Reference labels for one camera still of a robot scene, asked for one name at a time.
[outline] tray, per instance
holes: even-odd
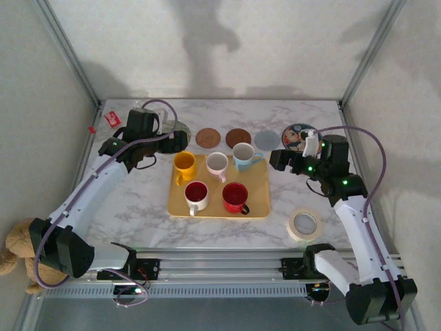
[[[208,186],[208,206],[196,213],[196,216],[189,215],[189,208],[185,202],[185,187],[191,181],[184,181],[181,186],[176,185],[176,169],[172,170],[170,182],[170,193],[168,197],[168,212],[176,217],[203,217],[203,218],[226,218],[226,219],[262,219],[269,214],[269,182],[267,161],[253,165],[248,171],[239,172],[233,164],[233,157],[228,156],[227,181],[221,183],[211,177],[205,165],[207,155],[195,155],[197,175],[191,181],[202,181]],[[223,207],[222,190],[232,182],[239,182],[248,190],[247,205],[249,214],[232,214]]]

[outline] teddy bear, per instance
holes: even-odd
[[[36,281],[34,275],[34,248],[30,240],[29,225],[33,219],[24,219],[13,227],[6,237],[6,248],[1,253],[0,276],[9,274],[15,269],[18,258],[25,259],[26,272],[32,284],[26,288],[29,294],[39,293],[42,288]],[[66,278],[66,274],[51,267],[39,263],[39,275],[47,284],[54,285]]]

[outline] red mug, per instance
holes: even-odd
[[[240,183],[230,183],[222,191],[223,206],[228,212],[246,215],[249,208],[245,205],[248,199],[247,188]]]

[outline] red label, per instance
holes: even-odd
[[[111,128],[114,128],[115,126],[119,126],[121,124],[118,115],[116,115],[116,113],[113,111],[108,112],[106,115],[104,115],[104,117],[105,119],[107,119],[107,122],[109,122]]]

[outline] marble surface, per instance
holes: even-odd
[[[231,154],[225,135],[233,128],[244,128],[252,137],[262,130],[282,131],[293,123],[308,123],[315,128],[341,125],[335,101],[258,101],[258,100],[168,100],[178,119],[188,125],[192,138],[188,150],[208,154],[195,142],[196,133],[206,127],[216,128],[222,140],[210,152]],[[115,111],[125,125],[128,112],[140,107],[143,100],[107,100],[103,114]],[[150,109],[165,108],[160,103]],[[116,129],[104,117],[88,160],[90,168],[101,144]],[[329,133],[345,134],[343,130]],[[269,159],[270,152],[259,150]],[[296,208],[310,208],[321,217],[323,234],[313,243],[330,243],[337,249],[350,249],[349,238],[329,202],[309,191],[306,177],[277,172],[269,166],[271,212],[265,219],[195,219],[171,217],[167,212],[173,156],[156,154],[157,164],[148,170],[135,170],[110,193],[97,212],[88,232],[89,243],[116,241],[134,248],[303,248],[310,243],[293,240],[287,220]],[[139,166],[147,165],[147,159]]]

